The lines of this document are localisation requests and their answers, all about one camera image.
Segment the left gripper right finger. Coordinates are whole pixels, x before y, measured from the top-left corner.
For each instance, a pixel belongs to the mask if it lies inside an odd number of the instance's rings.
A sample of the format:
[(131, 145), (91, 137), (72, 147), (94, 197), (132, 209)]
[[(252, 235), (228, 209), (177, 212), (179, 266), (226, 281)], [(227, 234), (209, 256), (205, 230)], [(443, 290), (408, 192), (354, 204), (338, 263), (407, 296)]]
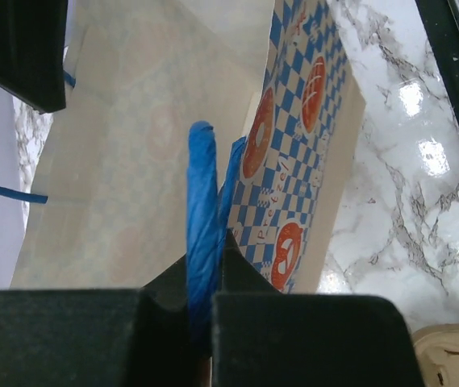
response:
[(384, 298), (283, 294), (227, 235), (211, 325), (214, 386), (421, 386), (407, 325)]

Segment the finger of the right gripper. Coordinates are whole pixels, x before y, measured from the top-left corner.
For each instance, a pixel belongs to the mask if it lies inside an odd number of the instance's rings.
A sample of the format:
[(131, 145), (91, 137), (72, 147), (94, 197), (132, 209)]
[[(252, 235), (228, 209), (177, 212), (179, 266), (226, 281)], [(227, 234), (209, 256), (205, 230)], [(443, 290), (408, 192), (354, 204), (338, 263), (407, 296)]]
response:
[(65, 108), (66, 0), (0, 0), (0, 87), (42, 113)]

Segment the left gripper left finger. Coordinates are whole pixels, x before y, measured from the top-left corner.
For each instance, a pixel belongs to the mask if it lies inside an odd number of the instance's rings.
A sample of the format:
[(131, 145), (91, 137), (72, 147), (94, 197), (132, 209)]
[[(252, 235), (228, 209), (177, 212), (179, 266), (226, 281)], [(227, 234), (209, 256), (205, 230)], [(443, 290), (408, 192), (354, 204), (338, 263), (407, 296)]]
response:
[(139, 289), (0, 291), (0, 386), (188, 386), (183, 260)]

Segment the blue checkered paper bag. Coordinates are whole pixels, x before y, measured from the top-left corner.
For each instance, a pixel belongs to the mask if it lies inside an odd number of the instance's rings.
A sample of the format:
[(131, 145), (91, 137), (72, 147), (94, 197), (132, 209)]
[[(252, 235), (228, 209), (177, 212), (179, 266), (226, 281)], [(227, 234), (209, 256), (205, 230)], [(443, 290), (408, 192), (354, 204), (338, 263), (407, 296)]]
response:
[(66, 106), (0, 196), (0, 289), (136, 287), (186, 250), (188, 132), (215, 132), (228, 225), (276, 289), (313, 293), (365, 109), (327, 1), (75, 1)]

